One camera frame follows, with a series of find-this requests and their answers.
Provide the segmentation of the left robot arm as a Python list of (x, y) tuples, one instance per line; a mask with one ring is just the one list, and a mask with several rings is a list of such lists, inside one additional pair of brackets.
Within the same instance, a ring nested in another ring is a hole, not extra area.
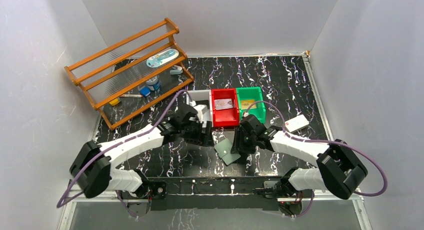
[(97, 144), (86, 142), (70, 167), (86, 198), (97, 197), (104, 191), (126, 191), (138, 198), (156, 194), (159, 182), (153, 182), (140, 170), (120, 170), (117, 166), (143, 152), (160, 148), (178, 139), (188, 144), (213, 146), (212, 122), (207, 118), (209, 108), (204, 104), (183, 105), (174, 114), (165, 116), (154, 126), (114, 141)]

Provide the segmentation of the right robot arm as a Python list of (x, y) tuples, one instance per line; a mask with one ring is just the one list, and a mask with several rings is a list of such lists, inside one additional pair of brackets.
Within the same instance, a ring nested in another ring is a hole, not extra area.
[(265, 196), (292, 196), (303, 190), (330, 191), (347, 200), (368, 175), (368, 170), (344, 142), (324, 143), (265, 127), (256, 116), (243, 117), (236, 127), (232, 152), (253, 153), (256, 148), (288, 154), (313, 164), (311, 169), (293, 167), (271, 187), (255, 189)]

